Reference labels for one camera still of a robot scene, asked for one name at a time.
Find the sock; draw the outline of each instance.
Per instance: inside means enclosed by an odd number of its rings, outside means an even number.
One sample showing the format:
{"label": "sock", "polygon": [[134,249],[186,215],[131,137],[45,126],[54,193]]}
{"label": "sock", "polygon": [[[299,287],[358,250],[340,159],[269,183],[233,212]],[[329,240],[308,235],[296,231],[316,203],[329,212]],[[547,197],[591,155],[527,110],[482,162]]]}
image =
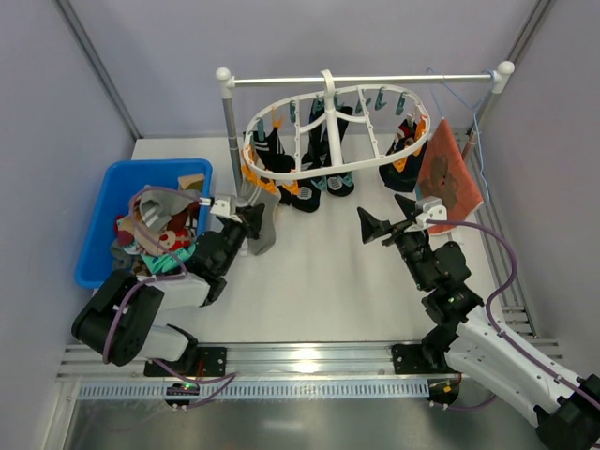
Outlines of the sock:
{"label": "sock", "polygon": [[283,145],[279,140],[279,128],[274,127],[271,134],[264,138],[264,141],[259,139],[259,132],[254,131],[254,148],[259,158],[271,172],[287,173],[291,172],[295,167],[295,161],[290,155],[286,155],[283,150]]}
{"label": "sock", "polygon": [[[353,115],[351,106],[343,106],[340,109],[341,113]],[[339,141],[344,139],[346,130],[348,129],[348,121],[343,119],[337,120],[337,128],[339,129]],[[321,141],[321,160],[323,166],[331,166],[331,154],[329,153],[329,137],[327,131],[324,132]],[[340,172],[333,175],[327,175],[327,192],[336,197],[346,197],[354,190],[354,180],[352,172]]]}
{"label": "sock", "polygon": [[[393,155],[402,150],[407,144],[412,143],[415,133],[416,123],[410,126],[408,121],[404,119],[398,127],[396,138],[386,155]],[[419,155],[410,155],[406,158],[402,172],[399,172],[393,163],[380,166],[379,174],[385,185],[397,192],[413,192],[427,146],[427,143],[423,145]]]}
{"label": "sock", "polygon": [[248,239],[250,252],[253,255],[263,254],[275,244],[275,210],[279,203],[279,196],[253,185],[248,180],[244,180],[242,184],[241,196],[250,203],[250,206],[264,204],[259,238]]}
{"label": "sock", "polygon": [[[323,115],[323,110],[313,112],[310,108],[309,122],[312,123]],[[321,131],[322,126],[318,125],[308,132],[308,151],[302,156],[302,170],[318,169],[322,166],[319,156],[321,154]],[[298,180],[300,192],[292,195],[290,204],[305,213],[314,213],[321,205],[321,192],[325,191],[326,184],[324,177],[316,176]]]}

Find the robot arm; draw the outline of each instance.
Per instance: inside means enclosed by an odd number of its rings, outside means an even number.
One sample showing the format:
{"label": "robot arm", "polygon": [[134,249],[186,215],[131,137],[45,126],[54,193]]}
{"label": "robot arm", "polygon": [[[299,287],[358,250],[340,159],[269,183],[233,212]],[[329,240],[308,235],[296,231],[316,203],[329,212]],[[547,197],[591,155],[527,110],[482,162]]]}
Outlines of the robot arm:
{"label": "robot arm", "polygon": [[211,214],[223,223],[223,228],[220,232],[203,232],[197,238],[196,250],[185,262],[185,278],[138,280],[125,270],[114,271],[75,319],[71,334],[103,354],[116,311],[129,293],[130,299],[111,339],[107,362],[123,366],[137,356],[156,358],[182,375],[195,374],[200,359],[198,341],[170,324],[170,313],[174,309],[208,306],[218,299],[227,284],[224,277],[244,240],[258,237],[264,209],[262,204],[236,208],[233,196],[217,195],[198,201],[211,208]]}
{"label": "robot arm", "polygon": [[[600,379],[580,378],[501,321],[492,324],[481,297],[464,284],[471,271],[459,245],[447,242],[435,251],[429,245],[428,220],[445,219],[441,201],[413,202],[399,195],[396,200],[407,218],[397,224],[379,221],[362,208],[358,214],[363,242],[389,235],[382,243],[397,247],[417,289],[429,293],[422,303],[437,326],[416,358],[435,371],[467,374],[490,389],[536,427],[549,450],[592,448],[600,438]],[[414,358],[414,349],[394,347],[395,358]]]}

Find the red cloth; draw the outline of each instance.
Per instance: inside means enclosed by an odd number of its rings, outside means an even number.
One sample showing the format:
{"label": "red cloth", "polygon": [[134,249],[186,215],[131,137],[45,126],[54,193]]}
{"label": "red cloth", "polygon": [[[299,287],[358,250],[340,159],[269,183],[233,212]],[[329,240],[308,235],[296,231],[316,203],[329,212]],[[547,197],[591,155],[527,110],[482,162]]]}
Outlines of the red cloth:
{"label": "red cloth", "polygon": [[[483,203],[483,197],[462,160],[452,129],[442,119],[427,144],[417,179],[420,198],[439,197],[448,210],[448,219],[465,220]],[[436,225],[430,234],[447,233],[453,225]]]}

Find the black bracket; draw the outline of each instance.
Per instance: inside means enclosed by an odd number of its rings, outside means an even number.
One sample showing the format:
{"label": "black bracket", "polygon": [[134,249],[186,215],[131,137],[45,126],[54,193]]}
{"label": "black bracket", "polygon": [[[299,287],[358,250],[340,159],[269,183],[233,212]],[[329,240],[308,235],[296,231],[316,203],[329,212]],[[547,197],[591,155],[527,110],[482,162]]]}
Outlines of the black bracket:
{"label": "black bracket", "polygon": [[445,362],[432,361],[426,357],[423,344],[395,344],[392,346],[392,362],[397,375],[436,375],[458,373]]}
{"label": "black bracket", "polygon": [[[184,377],[222,377],[227,369],[227,348],[226,347],[197,347],[195,361],[188,365],[184,371],[177,373]],[[146,363],[143,368],[143,376],[149,378],[171,377],[166,370],[157,364]]]}

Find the colorful clothing pile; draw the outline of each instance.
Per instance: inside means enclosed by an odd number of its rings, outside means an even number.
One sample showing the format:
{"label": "colorful clothing pile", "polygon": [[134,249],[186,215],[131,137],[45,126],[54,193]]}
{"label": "colorful clothing pile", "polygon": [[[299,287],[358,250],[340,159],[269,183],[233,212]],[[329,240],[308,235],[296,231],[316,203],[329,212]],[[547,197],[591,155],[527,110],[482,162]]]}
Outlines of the colorful clothing pile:
{"label": "colorful clothing pile", "polygon": [[[203,180],[203,174],[179,177],[179,190],[200,198]],[[181,261],[191,257],[200,214],[197,202],[173,192],[149,189],[135,202],[133,214],[115,218],[113,269],[130,270],[136,276],[165,274],[178,263],[164,249]]]}

